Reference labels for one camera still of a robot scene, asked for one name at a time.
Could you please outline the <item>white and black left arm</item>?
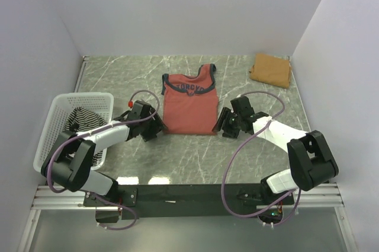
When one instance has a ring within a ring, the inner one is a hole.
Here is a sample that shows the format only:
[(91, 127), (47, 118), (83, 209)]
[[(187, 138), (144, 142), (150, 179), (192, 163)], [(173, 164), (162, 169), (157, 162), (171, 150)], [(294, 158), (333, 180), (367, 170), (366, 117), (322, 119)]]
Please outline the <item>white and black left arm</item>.
[(69, 130), (60, 133), (41, 166), (41, 175), (47, 178), (49, 185), (56, 183), (70, 192), (95, 193), (102, 204), (113, 205), (123, 193), (115, 179), (91, 168), (93, 157), (138, 136), (147, 142), (166, 129), (157, 110), (137, 100), (130, 110), (104, 126), (78, 133)]

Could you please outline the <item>tan tank top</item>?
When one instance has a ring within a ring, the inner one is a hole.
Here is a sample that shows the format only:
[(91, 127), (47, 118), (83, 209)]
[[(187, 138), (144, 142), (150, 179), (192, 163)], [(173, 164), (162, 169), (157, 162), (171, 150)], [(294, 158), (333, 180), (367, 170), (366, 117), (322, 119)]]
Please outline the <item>tan tank top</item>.
[(257, 53), (249, 77), (254, 81), (287, 89), (291, 81), (290, 60)]

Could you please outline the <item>red printed tank top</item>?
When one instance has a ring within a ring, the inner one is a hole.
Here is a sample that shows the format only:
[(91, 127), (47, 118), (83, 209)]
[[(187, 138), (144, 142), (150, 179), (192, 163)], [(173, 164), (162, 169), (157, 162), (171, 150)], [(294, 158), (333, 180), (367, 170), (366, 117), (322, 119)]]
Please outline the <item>red printed tank top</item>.
[(215, 64), (204, 64), (196, 76), (163, 74), (163, 122), (166, 133), (214, 135), (219, 97)]

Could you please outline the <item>black white striped tank top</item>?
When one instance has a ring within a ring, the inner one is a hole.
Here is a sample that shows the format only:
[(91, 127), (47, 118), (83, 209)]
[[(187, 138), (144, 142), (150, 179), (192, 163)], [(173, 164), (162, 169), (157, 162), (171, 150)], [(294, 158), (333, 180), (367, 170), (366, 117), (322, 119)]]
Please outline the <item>black white striped tank top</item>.
[(63, 130), (68, 130), (74, 133), (86, 132), (105, 126), (106, 121), (93, 111), (87, 110), (83, 107), (76, 107), (68, 115)]

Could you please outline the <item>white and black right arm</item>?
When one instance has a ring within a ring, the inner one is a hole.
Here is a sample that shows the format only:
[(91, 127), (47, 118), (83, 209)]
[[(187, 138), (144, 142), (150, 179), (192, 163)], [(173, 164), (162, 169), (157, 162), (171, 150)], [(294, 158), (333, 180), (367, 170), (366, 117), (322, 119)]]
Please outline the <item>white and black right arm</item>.
[(339, 174), (332, 151), (318, 130), (305, 132), (289, 127), (264, 112), (253, 108), (235, 113), (224, 107), (213, 128), (227, 138), (236, 138), (241, 131), (264, 139), (288, 155), (289, 169), (279, 171), (261, 180), (260, 197), (273, 204), (281, 193), (302, 189), (309, 191)]

